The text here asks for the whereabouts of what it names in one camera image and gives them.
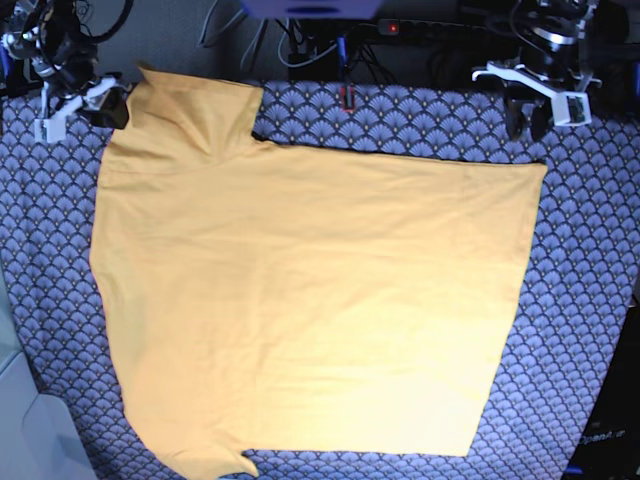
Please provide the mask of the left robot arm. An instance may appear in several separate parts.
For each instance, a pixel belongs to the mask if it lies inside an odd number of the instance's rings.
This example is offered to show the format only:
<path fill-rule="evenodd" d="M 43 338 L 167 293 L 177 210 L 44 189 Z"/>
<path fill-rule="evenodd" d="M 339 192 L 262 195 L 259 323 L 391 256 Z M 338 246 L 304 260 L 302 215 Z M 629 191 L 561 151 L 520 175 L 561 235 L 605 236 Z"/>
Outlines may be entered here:
<path fill-rule="evenodd" d="M 512 140 L 525 129 L 534 141 L 553 127 L 592 122 L 588 89 L 600 86 L 587 56 L 587 27 L 596 1 L 517 1 L 509 12 L 486 23 L 518 41 L 515 57 L 489 60 L 472 79 L 494 77 L 504 87 L 505 128 Z"/>

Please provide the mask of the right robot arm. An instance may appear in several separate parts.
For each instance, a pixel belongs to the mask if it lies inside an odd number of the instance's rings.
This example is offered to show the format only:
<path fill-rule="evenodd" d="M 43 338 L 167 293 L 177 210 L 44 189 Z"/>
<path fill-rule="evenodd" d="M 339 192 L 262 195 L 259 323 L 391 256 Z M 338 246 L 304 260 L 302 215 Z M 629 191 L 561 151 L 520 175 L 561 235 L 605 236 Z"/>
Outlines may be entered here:
<path fill-rule="evenodd" d="M 125 128 L 131 86 L 121 81 L 121 73 L 99 75 L 96 68 L 98 46 L 119 32 L 133 5 L 126 1 L 114 24 L 93 35 L 83 27 L 76 1 L 1 3 L 1 94 L 40 90 L 34 120 L 38 142 L 64 140 L 67 119 L 74 114 L 100 128 Z"/>

